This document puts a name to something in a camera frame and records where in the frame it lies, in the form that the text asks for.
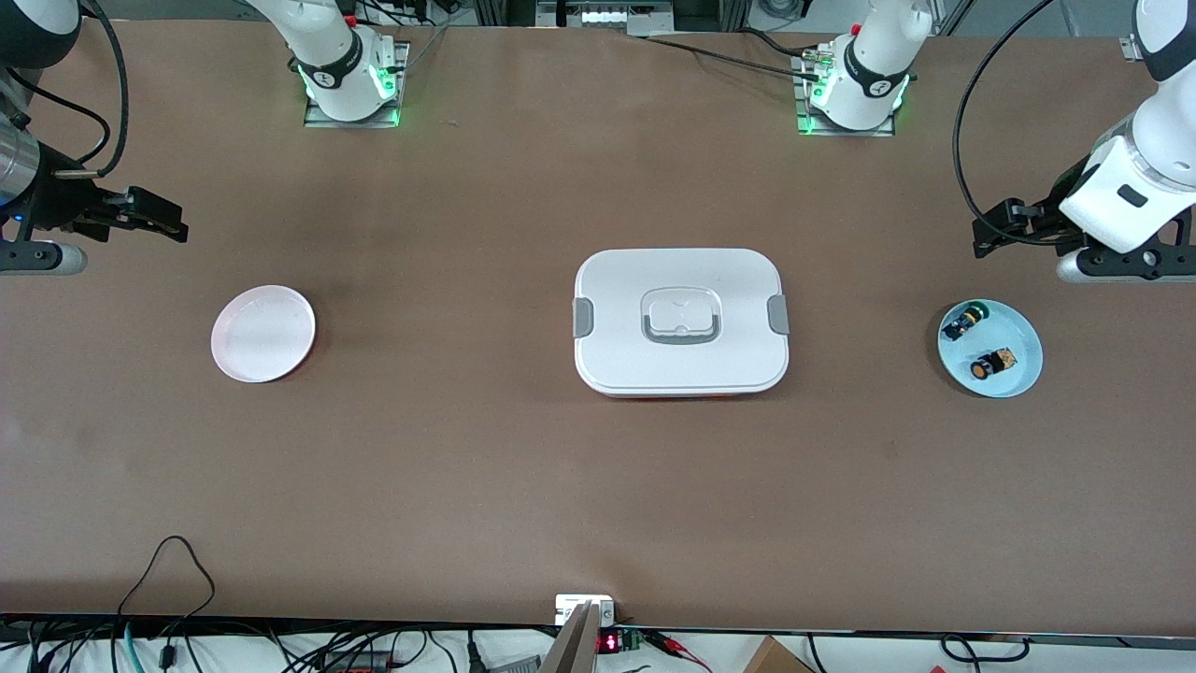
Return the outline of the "light blue round plate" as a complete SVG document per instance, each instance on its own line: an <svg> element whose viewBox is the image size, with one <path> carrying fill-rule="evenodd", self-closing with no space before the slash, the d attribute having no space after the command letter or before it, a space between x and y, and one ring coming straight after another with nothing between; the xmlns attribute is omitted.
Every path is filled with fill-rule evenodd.
<svg viewBox="0 0 1196 673"><path fill-rule="evenodd" d="M945 339L941 334L944 324L957 316L966 302L974 301L986 302L990 307L990 316L970 329L962 339L954 342ZM968 392L988 399L1012 399L1014 396L1029 392L1038 381L1044 367L1044 349L1033 325L1008 304L991 299L971 299L958 302L946 311L938 328L935 344L939 363L948 378L960 384ZM1015 353L1018 363L1013 369L1003 371L987 380L974 379L969 371L974 359L1000 348L1008 348Z"/></svg>

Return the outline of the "pink round plate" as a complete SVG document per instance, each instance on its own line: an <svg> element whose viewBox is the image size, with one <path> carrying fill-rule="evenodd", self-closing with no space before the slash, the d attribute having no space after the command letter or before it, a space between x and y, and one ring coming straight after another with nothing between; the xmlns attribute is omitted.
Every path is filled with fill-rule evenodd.
<svg viewBox="0 0 1196 673"><path fill-rule="evenodd" d="M286 378L312 351L317 319L298 290L264 285L234 296L213 324L210 351L216 368L239 383Z"/></svg>

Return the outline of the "white lidded container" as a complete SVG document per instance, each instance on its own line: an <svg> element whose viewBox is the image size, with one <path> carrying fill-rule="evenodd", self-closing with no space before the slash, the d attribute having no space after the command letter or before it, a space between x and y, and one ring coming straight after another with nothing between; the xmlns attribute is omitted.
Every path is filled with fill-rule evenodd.
<svg viewBox="0 0 1196 673"><path fill-rule="evenodd" d="M574 279L574 366L602 394L759 393L789 371L789 336L780 273L752 249L608 249Z"/></svg>

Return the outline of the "aluminium rack with light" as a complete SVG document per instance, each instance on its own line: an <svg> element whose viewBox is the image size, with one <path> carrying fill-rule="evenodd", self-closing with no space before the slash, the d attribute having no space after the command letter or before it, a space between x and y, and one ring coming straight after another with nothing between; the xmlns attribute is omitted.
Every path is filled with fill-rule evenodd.
<svg viewBox="0 0 1196 673"><path fill-rule="evenodd" d="M533 26L602 27L634 36L672 33L670 0L535 0Z"/></svg>

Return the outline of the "brown cardboard box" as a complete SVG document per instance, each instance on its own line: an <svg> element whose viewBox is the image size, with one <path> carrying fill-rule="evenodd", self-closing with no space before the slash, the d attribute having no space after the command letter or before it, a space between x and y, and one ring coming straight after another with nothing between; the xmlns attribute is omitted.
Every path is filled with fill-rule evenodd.
<svg viewBox="0 0 1196 673"><path fill-rule="evenodd" d="M773 636L764 636L742 673L818 673Z"/></svg>

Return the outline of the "small white box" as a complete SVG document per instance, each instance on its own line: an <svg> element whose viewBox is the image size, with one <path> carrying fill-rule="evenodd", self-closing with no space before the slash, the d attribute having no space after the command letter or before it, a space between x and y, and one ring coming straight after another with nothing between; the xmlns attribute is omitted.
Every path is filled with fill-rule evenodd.
<svg viewBox="0 0 1196 673"><path fill-rule="evenodd" d="M557 594L555 596L554 625L565 626L565 622L576 606L592 602L599 606L599 619L602 628L612 628L616 623L617 605L612 596L606 594Z"/></svg>

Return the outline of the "grey metal bar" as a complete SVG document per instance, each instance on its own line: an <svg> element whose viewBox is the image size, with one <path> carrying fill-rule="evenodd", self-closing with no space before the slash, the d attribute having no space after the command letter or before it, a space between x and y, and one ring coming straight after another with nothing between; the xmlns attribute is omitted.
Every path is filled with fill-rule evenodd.
<svg viewBox="0 0 1196 673"><path fill-rule="evenodd" d="M593 673L602 616L602 601L573 605L537 673Z"/></svg>

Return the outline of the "blue green push-button switch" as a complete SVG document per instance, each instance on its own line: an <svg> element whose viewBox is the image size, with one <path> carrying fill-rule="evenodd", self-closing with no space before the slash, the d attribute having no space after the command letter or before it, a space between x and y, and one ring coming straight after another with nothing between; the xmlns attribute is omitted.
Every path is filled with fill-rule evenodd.
<svg viewBox="0 0 1196 673"><path fill-rule="evenodd" d="M988 316L990 316L990 307L986 302L966 302L957 316L944 324L941 328L942 337L952 342L962 339L970 329L986 320Z"/></svg>

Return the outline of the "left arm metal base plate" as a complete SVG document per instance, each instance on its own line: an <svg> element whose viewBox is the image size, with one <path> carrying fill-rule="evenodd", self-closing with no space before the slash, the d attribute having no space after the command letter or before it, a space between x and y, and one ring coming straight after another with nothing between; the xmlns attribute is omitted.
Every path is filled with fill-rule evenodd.
<svg viewBox="0 0 1196 673"><path fill-rule="evenodd" d="M832 67L832 57L791 57L797 106L797 129L808 136L893 136L893 118L903 102L909 78L892 86L880 81L885 94L868 97L852 77L841 74ZM875 118L884 111L885 118L869 128L856 128L840 123L840 118L852 122Z"/></svg>

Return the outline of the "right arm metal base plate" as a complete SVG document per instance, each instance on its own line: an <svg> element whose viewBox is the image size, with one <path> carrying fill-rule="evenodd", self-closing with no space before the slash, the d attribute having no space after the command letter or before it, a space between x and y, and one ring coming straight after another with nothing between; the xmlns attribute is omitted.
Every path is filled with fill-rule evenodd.
<svg viewBox="0 0 1196 673"><path fill-rule="evenodd" d="M364 75L367 77L371 88L370 94L376 97L379 106L362 120L334 120L318 106L317 96L305 85L307 103L304 111L303 126L310 128L362 128L362 129L390 129L397 128L402 120L402 102L405 94L405 65L410 53L410 43L405 41L393 42L389 36L379 38L382 47L377 47L371 56L371 63L364 66Z"/></svg>

